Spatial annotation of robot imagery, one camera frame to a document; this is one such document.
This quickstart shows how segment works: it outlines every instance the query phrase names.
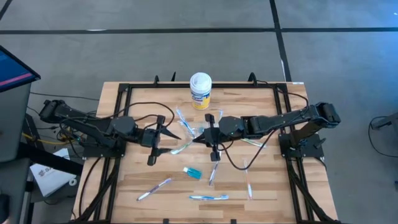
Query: white container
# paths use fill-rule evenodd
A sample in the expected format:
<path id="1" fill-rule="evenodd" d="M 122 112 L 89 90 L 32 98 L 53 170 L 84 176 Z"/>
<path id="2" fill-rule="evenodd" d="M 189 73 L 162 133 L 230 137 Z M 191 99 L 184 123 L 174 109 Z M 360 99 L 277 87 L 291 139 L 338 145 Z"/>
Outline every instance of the white container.
<path id="1" fill-rule="evenodd" d="M 203 72 L 192 75 L 190 80 L 190 88 L 192 95 L 192 106 L 195 109 L 203 110 L 209 107 L 211 78 Z"/>

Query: computer screen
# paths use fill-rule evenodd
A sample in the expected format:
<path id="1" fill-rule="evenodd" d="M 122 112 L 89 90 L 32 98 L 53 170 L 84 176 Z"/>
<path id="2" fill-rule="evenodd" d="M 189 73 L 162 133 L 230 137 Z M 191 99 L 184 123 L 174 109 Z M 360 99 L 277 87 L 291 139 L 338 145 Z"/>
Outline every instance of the computer screen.
<path id="1" fill-rule="evenodd" d="M 0 92 L 38 79 L 37 73 L 0 46 Z"/>

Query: wooden table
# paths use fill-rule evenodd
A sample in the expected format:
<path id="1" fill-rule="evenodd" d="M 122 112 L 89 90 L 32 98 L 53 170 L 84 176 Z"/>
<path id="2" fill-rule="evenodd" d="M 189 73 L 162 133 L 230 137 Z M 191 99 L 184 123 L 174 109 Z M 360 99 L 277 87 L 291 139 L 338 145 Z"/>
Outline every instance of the wooden table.
<path id="1" fill-rule="evenodd" d="M 118 86 L 119 82 L 104 84 L 97 116 L 113 114 Z M 291 93 L 307 95 L 303 84 L 287 83 L 287 87 Z M 133 89 L 131 97 L 131 103 L 156 101 L 166 104 L 174 111 L 176 107 L 179 107 L 191 123 L 204 122 L 205 113 L 212 113 L 217 117 L 219 109 L 224 111 L 224 116 L 277 114 L 274 94 L 271 89 L 265 88 L 214 88 L 211 92 L 210 107 L 204 111 L 196 110 L 191 106 L 188 88 L 137 88 Z M 292 110 L 305 106 L 305 102 L 296 96 L 290 96 L 290 104 Z M 133 106 L 129 112 L 129 116 L 134 118 L 147 114 L 163 114 L 166 116 L 166 123 L 171 119 L 170 112 L 158 105 L 137 105 Z M 142 120 L 139 126 L 142 127 L 154 121 L 155 118 L 148 118 Z M 176 148 L 188 141 L 185 130 L 178 123 L 177 115 L 169 129 L 182 140 L 162 136 L 161 146 Z M 213 163 L 210 161 L 211 149 L 202 144 L 192 144 L 178 155 L 163 154 L 152 167 L 146 164 L 150 153 L 149 148 L 127 144 L 126 155 L 121 160 L 112 222 L 162 223 L 164 218 L 169 218 L 171 223 L 230 223 L 231 219 L 237 219 L 238 223 L 295 223 L 286 163 L 280 154 L 278 133 L 279 131 L 270 138 L 267 147 L 262 150 L 249 169 L 254 200 L 248 200 L 244 172 L 236 170 L 224 155 L 221 157 L 214 186 L 209 187 L 208 181 L 213 168 Z M 229 153 L 237 165 L 243 166 L 243 158 L 251 160 L 257 150 L 257 146 L 236 141 L 229 149 Z M 91 158 L 85 162 L 82 180 L 86 179 L 88 170 L 95 160 Z M 90 204 L 98 191 L 103 161 L 104 159 L 99 161 L 89 178 L 83 197 L 83 209 Z M 193 179 L 184 173 L 182 170 L 185 166 L 202 170 L 201 180 Z M 337 219 L 325 168 L 312 158 L 304 160 L 304 168 L 310 193 L 326 214 Z M 169 177 L 173 179 L 171 183 L 143 201 L 136 201 L 138 196 Z M 82 185 L 83 181 L 80 182 L 78 195 L 80 195 Z M 219 196 L 221 194 L 229 195 L 229 200 L 193 201 L 188 199 L 189 195 Z M 303 198 L 301 194 L 299 195 L 302 216 L 305 219 L 307 216 Z M 107 200 L 106 195 L 101 218 L 105 216 Z M 75 214 L 78 214 L 78 204 L 79 196 L 76 197 L 73 209 Z"/>

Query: yellow label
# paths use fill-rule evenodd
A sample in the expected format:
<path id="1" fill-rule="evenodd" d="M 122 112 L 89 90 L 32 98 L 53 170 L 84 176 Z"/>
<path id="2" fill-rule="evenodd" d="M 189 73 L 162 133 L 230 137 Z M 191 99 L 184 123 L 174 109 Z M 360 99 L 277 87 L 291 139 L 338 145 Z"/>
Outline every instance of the yellow label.
<path id="1" fill-rule="evenodd" d="M 192 94 L 192 106 L 195 109 L 203 110 L 209 107 L 210 104 L 210 93 L 206 96 L 197 96 Z"/>

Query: white lid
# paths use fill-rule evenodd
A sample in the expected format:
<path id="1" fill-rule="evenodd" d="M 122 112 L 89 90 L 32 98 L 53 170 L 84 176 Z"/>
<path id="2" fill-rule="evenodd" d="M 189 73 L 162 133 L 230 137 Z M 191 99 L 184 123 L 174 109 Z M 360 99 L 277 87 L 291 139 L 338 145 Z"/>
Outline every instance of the white lid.
<path id="1" fill-rule="evenodd" d="M 203 72 L 192 75 L 190 80 L 191 90 L 198 94 L 204 94 L 211 90 L 211 78 Z"/>

